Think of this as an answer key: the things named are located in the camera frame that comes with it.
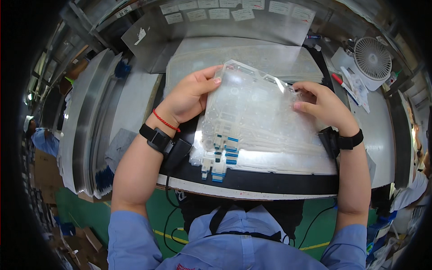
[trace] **hand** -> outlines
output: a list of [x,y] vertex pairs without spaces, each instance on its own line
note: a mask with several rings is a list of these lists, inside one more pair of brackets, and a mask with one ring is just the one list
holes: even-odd
[[222,67],[208,67],[187,75],[156,108],[156,113],[175,127],[199,115],[206,108],[207,93],[221,83],[220,78],[212,78]]
[[294,109],[309,113],[326,125],[337,127],[343,137],[352,137],[359,132],[354,116],[342,101],[327,87],[313,82],[297,82],[294,90],[300,89],[311,102],[296,102]]

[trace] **white cap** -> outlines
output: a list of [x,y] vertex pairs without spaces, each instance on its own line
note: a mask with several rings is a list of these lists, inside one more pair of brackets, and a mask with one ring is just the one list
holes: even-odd
[[33,118],[35,118],[35,117],[31,116],[31,115],[27,115],[25,117],[25,120],[24,120],[24,132],[27,132],[27,130],[29,129],[30,120],[32,120]]

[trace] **red marker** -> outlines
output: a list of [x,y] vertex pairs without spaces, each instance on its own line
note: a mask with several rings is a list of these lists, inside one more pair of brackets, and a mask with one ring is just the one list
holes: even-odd
[[346,85],[346,83],[344,83],[336,74],[331,74],[331,76],[333,77],[333,79],[335,79],[340,86],[342,86],[342,88],[345,89],[345,91],[349,94],[349,96],[353,99],[353,101],[357,104],[357,106],[360,104],[360,102],[355,98],[353,92],[351,91],[351,89]]

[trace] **light blue uniform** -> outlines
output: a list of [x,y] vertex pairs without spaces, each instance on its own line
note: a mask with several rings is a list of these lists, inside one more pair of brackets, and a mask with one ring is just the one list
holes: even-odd
[[[230,210],[217,233],[259,232],[272,235],[278,226],[269,213],[257,207],[254,213]],[[109,269],[364,269],[366,227],[354,224],[341,229],[317,261],[289,245],[250,235],[211,235],[214,210],[196,218],[189,231],[189,244],[172,258],[163,260],[149,221],[140,214],[116,211],[108,227]]]
[[45,129],[37,127],[36,132],[32,135],[32,141],[35,147],[47,154],[57,156],[59,140],[53,134],[45,138]]

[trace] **small white fan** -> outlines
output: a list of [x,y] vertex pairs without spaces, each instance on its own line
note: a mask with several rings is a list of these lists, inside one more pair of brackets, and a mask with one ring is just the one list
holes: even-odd
[[375,91],[390,77],[390,53],[375,38],[364,37],[356,42],[354,62],[349,68],[361,77],[370,91]]

